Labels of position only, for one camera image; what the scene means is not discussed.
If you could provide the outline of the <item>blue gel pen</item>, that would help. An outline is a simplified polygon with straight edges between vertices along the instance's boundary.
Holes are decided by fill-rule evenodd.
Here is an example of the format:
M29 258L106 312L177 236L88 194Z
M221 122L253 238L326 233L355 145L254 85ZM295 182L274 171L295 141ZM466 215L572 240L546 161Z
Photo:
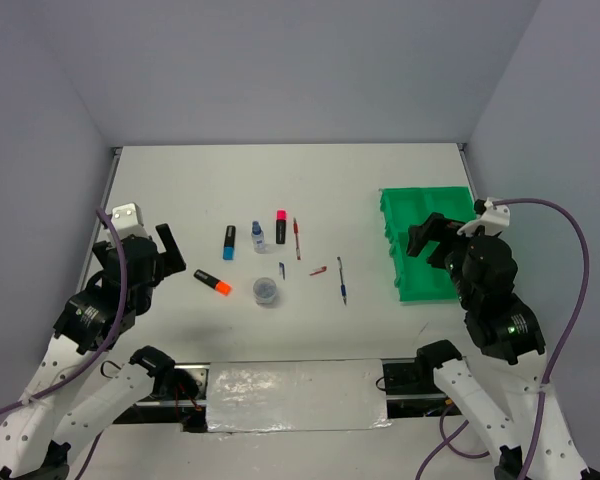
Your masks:
M345 279L344 279L343 263L342 263L342 259L340 256L337 256L336 258L337 258L337 263L338 263L341 298L342 298L343 304L346 306L347 305L347 290L346 290Z

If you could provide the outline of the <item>red pen cap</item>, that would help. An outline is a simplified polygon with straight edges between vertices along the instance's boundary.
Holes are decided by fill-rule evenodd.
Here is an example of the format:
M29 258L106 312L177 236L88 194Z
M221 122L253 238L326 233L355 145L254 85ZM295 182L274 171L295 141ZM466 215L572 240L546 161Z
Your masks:
M315 275L322 274L322 273L326 272L326 270L327 270L327 266L326 266L326 265L324 265L324 266L321 266L321 267L319 267L319 268L317 268L317 269L314 269L314 270L313 270L313 271L312 271L312 272L309 274L309 276L315 276Z

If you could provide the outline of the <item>red gel pen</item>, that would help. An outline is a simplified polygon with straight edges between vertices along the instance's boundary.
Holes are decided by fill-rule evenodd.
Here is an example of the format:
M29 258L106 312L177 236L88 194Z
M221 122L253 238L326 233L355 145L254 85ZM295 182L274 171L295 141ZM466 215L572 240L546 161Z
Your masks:
M300 238L299 238L299 226L298 226L297 219L295 217L293 218L293 233L294 233L294 239L295 239L296 259L298 261L300 261L302 257L301 257Z

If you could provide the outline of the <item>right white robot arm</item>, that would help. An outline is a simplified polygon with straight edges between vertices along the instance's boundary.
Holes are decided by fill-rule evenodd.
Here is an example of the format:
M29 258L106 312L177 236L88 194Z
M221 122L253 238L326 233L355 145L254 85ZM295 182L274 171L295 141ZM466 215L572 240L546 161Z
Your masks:
M406 252L418 256L436 243L427 262L452 280L465 325L502 389L500 408L448 340L420 348L414 371L426 391L440 389L489 451L497 479L599 479L579 454L555 390L545 380L546 343L533 311L515 294L518 271L510 247L482 222L440 213L408 229Z

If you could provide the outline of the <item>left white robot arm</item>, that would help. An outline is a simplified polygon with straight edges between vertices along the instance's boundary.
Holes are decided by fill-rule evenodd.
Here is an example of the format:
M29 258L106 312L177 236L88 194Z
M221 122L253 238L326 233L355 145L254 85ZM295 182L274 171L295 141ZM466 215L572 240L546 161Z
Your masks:
M146 313L155 288L186 263L166 224L154 242L144 228L113 226L92 252L101 265L65 304L38 370L15 403L0 409L0 479L64 479L71 458L135 402L169 396L175 362L152 346L136 350L93 396L77 394L120 336Z

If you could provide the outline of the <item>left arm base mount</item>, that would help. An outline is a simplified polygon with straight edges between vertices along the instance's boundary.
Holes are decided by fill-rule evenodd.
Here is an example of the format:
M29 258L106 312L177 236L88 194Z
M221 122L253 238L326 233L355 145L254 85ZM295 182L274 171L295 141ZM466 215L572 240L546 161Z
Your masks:
M115 425L174 425L187 433L208 431L207 387L210 365L176 364L169 391L149 395L127 408Z

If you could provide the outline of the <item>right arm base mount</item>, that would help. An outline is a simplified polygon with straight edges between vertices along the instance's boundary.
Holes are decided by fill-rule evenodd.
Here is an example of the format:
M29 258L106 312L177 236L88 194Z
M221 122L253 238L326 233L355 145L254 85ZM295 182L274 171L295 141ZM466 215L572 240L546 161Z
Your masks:
M390 420L439 417L450 405L449 397L422 373L415 358L383 359L375 381L384 394Z

